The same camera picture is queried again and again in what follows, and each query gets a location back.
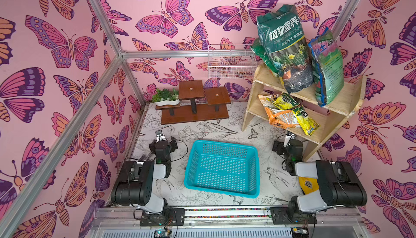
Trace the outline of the blue green soil bag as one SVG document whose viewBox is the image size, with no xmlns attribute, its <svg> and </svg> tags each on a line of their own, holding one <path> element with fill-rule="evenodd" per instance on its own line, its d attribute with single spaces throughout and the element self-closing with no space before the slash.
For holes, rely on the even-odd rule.
<svg viewBox="0 0 416 238">
<path fill-rule="evenodd" d="M 312 57 L 315 98 L 320 107 L 330 104 L 344 87 L 343 56 L 329 28 L 308 44 Z"/>
</svg>

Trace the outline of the small green bag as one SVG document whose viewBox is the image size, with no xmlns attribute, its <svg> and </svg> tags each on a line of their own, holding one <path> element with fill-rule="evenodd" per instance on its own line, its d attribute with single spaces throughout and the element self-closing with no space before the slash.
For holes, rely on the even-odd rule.
<svg viewBox="0 0 416 238">
<path fill-rule="evenodd" d="M 275 65 L 275 63 L 269 58 L 265 48 L 261 45 L 260 38 L 256 38 L 253 44 L 250 46 L 252 52 L 263 60 L 266 67 L 272 72 L 275 77 L 280 76 L 281 70 Z"/>
</svg>

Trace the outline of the dark green soil bag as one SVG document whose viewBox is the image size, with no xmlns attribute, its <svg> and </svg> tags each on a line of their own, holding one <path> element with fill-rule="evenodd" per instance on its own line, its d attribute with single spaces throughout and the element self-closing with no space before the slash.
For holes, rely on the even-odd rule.
<svg viewBox="0 0 416 238">
<path fill-rule="evenodd" d="M 294 5 L 257 18 L 260 43 L 288 93 L 308 88 L 314 82 L 310 50 Z"/>
</svg>

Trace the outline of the orange white fertilizer bag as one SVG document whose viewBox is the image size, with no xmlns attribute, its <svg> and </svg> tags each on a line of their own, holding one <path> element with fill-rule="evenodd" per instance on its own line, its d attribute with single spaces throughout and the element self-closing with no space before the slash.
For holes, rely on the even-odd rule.
<svg viewBox="0 0 416 238">
<path fill-rule="evenodd" d="M 301 127 L 292 110 L 278 110 L 270 107 L 265 107 L 264 109 L 270 125 L 282 129 Z"/>
</svg>

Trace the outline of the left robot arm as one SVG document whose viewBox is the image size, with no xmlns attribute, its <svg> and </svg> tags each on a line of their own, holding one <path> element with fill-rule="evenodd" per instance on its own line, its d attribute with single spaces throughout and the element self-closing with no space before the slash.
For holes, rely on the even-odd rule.
<svg viewBox="0 0 416 238">
<path fill-rule="evenodd" d="M 167 200 L 153 193 L 153 183 L 170 176 L 171 153 L 178 149 L 179 140 L 170 137 L 156 137 L 149 145 L 155 155 L 152 160 L 126 159 L 119 171 L 110 194 L 112 205 L 131 206 L 133 213 L 141 212 L 141 217 L 133 216 L 141 227 L 180 227 L 184 225 L 185 209 L 171 207 Z"/>
</svg>

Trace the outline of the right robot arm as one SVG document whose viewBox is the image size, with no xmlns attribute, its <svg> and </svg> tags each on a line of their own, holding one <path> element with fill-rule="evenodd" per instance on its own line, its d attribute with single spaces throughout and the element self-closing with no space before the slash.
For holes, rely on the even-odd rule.
<svg viewBox="0 0 416 238">
<path fill-rule="evenodd" d="M 293 196 L 286 207 L 270 208 L 275 225 L 316 224 L 316 214 L 329 208 L 361 207 L 367 193 L 349 162 L 303 161 L 303 143 L 298 139 L 275 140 L 273 151 L 283 156 L 285 170 L 296 177 L 317 181 L 317 190 Z"/>
</svg>

